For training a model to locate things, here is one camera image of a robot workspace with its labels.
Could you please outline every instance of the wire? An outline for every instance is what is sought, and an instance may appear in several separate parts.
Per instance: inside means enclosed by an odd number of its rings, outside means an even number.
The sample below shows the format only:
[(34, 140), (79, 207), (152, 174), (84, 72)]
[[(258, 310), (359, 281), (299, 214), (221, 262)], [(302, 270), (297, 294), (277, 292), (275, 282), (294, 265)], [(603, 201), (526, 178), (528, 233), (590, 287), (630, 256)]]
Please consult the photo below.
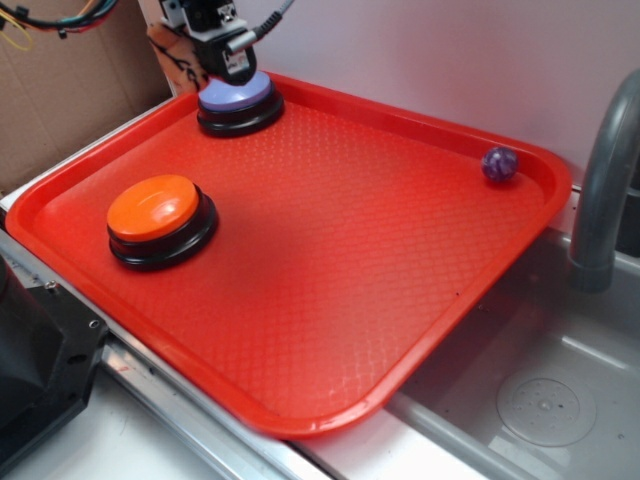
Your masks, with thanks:
[(18, 22), (16, 22), (13, 18), (11, 18), (9, 15), (4, 13), (3, 11), (0, 11), (0, 18), (6, 20), (11, 25), (13, 25), (18, 30), (20, 30), (20, 32), (22, 32), (22, 34), (25, 36), (28, 42), (27, 45), (20, 45), (18, 42), (12, 39), (9, 35), (7, 35), (2, 30), (0, 30), (0, 35), (2, 35), (7, 42), (9, 42), (9, 45), (17, 48), (18, 50), (22, 50), (23, 52), (28, 52), (33, 48), (33, 38), (31, 38), (31, 35), (29, 35), (29, 32), (27, 32), (27, 30), (22, 25), (20, 25)]
[(289, 7), (291, 7), (293, 2), (294, 0), (286, 0), (278, 10), (275, 10), (269, 18), (264, 21), (264, 23), (230, 40), (226, 45), (226, 51), (230, 55), (234, 55), (262, 40), (267, 33), (273, 30), (276, 25), (280, 23), (284, 13), (289, 10)]
[(289, 7), (293, 2), (294, 0), (287, 0), (286, 2), (284, 2), (282, 6), (278, 9), (278, 11), (280, 12), (280, 15), (284, 15), (285, 12), (289, 10)]
[(75, 33), (96, 26), (99, 20), (109, 15), (118, 1), (119, 0), (88, 0), (78, 15), (54, 21), (31, 18), (19, 9), (13, 10), (2, 2), (0, 2), (0, 11), (20, 24), (23, 28), (35, 28), (45, 31), (54, 30), (57, 32), (71, 31)]

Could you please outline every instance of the sink basin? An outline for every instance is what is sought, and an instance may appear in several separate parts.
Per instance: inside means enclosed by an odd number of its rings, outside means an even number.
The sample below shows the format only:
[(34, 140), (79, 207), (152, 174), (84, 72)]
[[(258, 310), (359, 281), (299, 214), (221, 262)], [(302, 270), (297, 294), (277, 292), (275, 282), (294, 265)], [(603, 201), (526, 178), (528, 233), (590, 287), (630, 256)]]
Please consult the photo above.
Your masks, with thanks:
[(638, 478), (640, 268), (576, 292), (568, 246), (547, 230), (389, 404), (489, 478)]

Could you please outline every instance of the metal faucet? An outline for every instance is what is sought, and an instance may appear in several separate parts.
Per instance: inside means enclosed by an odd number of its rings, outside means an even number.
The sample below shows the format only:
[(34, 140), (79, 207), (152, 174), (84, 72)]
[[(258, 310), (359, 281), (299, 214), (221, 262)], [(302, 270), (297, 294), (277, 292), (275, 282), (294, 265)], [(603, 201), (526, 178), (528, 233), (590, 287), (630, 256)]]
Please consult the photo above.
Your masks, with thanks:
[(640, 249), (638, 157), (640, 69), (618, 88), (589, 159), (569, 248), (569, 281), (577, 290), (609, 288), (616, 241), (625, 253)]

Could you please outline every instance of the white backdrop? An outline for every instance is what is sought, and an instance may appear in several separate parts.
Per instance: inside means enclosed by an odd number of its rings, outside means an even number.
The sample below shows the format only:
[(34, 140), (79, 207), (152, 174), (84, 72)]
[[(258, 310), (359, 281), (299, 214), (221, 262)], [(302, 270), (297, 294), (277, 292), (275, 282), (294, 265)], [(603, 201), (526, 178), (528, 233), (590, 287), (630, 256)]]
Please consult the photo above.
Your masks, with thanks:
[[(253, 26), (282, 1), (236, 6)], [(640, 1), (297, 0), (256, 51), (265, 70), (545, 147), (580, 183), (640, 68)]]

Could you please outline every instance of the orange buzzer button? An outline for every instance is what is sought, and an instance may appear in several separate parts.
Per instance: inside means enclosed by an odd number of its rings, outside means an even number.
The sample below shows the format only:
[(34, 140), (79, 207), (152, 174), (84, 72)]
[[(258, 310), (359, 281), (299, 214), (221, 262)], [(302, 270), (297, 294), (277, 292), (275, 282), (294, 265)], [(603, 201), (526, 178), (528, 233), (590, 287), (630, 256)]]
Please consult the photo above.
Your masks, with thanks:
[(218, 223), (213, 201), (196, 184), (160, 175), (135, 184), (111, 204), (109, 248), (126, 267), (157, 270), (195, 255)]
[(174, 232), (198, 208), (198, 192), (188, 178), (160, 175), (125, 190), (111, 204), (107, 224), (127, 242), (146, 242)]

